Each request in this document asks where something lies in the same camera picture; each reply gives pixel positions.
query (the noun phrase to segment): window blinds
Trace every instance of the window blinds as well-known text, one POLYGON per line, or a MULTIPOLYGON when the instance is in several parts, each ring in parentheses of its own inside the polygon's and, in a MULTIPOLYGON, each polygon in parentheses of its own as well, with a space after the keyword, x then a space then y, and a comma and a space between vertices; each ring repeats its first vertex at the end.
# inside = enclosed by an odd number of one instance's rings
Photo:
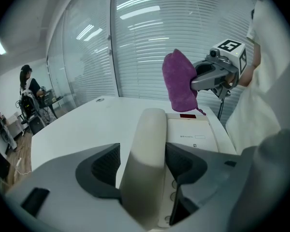
MULTIPOLYGON (((114 0, 112 46, 121 96, 168 100, 161 67, 175 48, 194 63, 226 38, 246 44, 248 63, 253 46, 246 39, 252 0, 114 0)), ((242 88, 225 99, 225 125, 242 88)), ((198 94, 199 105, 218 113, 220 100, 211 91, 198 94)))
POLYGON ((106 33, 106 0, 71 0, 63 25, 63 57, 78 106, 114 96, 106 33))

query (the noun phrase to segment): purple towel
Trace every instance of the purple towel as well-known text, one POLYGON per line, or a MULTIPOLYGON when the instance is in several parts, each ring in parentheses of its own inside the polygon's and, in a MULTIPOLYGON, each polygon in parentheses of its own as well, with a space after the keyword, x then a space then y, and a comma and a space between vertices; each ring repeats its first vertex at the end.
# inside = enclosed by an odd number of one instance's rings
POLYGON ((198 92, 190 89, 190 81, 197 76, 197 72, 181 51, 175 49, 165 56, 162 73, 173 110, 187 112, 197 109, 206 115, 198 108, 198 92))

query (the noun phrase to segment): gray plastic panel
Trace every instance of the gray plastic panel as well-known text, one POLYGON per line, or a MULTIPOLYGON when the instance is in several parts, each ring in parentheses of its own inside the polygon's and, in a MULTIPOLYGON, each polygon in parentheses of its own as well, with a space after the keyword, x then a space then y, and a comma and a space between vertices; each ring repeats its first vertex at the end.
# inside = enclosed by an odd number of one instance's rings
MULTIPOLYGON (((191 214, 184 221, 172 226, 168 231, 228 231, 230 214, 246 182, 254 149, 255 147, 251 147, 243 151, 230 177, 202 208, 191 214)), ((184 193, 190 195, 191 192, 188 188, 193 188, 193 185, 187 185, 185 188, 183 188, 185 185, 182 185, 181 188, 185 189, 184 193)))
POLYGON ((83 160, 76 168, 76 180, 92 196, 121 203, 120 190, 115 187, 119 166, 120 144, 114 144, 83 160))
POLYGON ((189 185, 188 182, 186 185, 181 185, 184 197, 189 198, 199 208, 217 192, 234 170, 234 167, 225 162, 229 160, 237 162, 240 159, 238 155, 222 154, 179 144, 174 144, 174 146, 198 156, 207 164, 206 172, 198 181, 189 185))
POLYGON ((13 186, 6 197, 21 204, 35 188, 50 191, 37 219, 64 232, 144 231, 116 199, 99 199, 77 182, 80 162, 112 145, 104 145, 46 162, 13 186))
POLYGON ((206 161, 171 143, 165 146, 165 162, 177 186, 196 182, 207 170, 206 161))

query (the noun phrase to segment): backpack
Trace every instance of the backpack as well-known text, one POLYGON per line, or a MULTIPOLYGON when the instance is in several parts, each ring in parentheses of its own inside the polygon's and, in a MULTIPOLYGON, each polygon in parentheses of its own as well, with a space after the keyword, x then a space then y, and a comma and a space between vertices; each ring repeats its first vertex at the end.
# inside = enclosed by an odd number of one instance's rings
POLYGON ((19 105, 24 115, 25 120, 28 120, 35 113, 39 114, 40 105, 38 101, 35 99, 32 91, 29 89, 32 78, 29 78, 26 81, 26 89, 20 88, 20 98, 19 105))

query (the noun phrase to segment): black hair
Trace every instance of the black hair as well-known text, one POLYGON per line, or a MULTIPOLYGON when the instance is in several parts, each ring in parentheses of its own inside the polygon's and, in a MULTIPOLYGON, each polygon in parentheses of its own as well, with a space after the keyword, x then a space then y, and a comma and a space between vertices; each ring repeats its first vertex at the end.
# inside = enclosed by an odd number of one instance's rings
POLYGON ((25 85, 27 81, 26 75, 28 74, 28 72, 32 72, 32 68, 30 68, 30 66, 26 64, 21 68, 20 75, 19 75, 20 87, 22 89, 25 89, 25 85))

